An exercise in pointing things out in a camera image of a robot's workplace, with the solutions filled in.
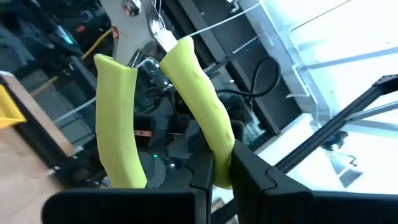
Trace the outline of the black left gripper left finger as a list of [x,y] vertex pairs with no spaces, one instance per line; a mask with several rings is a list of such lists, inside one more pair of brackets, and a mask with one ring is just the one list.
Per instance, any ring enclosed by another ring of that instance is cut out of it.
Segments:
[[73,189],[42,207],[46,224],[209,223],[214,158],[207,147],[187,159],[155,158],[144,189]]

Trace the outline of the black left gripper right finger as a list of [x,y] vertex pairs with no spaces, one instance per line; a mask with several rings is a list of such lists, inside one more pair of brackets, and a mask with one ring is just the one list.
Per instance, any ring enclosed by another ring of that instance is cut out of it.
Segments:
[[230,177],[240,223],[397,223],[397,196],[313,191],[236,141]]

